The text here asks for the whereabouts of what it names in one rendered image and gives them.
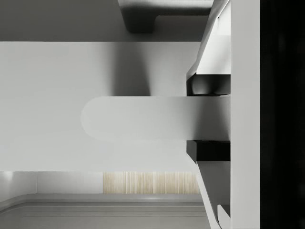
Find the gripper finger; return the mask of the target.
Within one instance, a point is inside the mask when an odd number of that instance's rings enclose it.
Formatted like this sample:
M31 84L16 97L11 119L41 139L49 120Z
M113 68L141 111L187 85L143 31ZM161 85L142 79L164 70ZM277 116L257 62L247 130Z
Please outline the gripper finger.
M186 152L195 173L211 229L231 229L230 141L188 140Z
M187 72L188 96L231 93L231 0L214 0L194 64Z

